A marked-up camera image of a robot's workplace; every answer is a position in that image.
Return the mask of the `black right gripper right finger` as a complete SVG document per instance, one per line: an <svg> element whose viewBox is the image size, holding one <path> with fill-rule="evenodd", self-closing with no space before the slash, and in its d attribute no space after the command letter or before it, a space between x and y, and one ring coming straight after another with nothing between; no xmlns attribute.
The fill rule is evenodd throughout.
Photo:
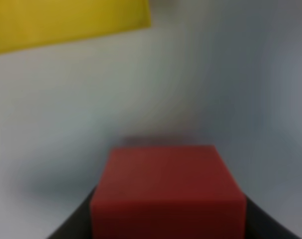
<svg viewBox="0 0 302 239"><path fill-rule="evenodd" d="M246 197L245 239L300 239Z"/></svg>

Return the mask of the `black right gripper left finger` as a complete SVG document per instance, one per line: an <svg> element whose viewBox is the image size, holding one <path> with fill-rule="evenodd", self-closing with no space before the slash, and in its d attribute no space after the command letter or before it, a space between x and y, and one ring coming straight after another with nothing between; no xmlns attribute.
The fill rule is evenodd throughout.
<svg viewBox="0 0 302 239"><path fill-rule="evenodd" d="M92 239L90 202L93 188L77 209L54 231L49 239Z"/></svg>

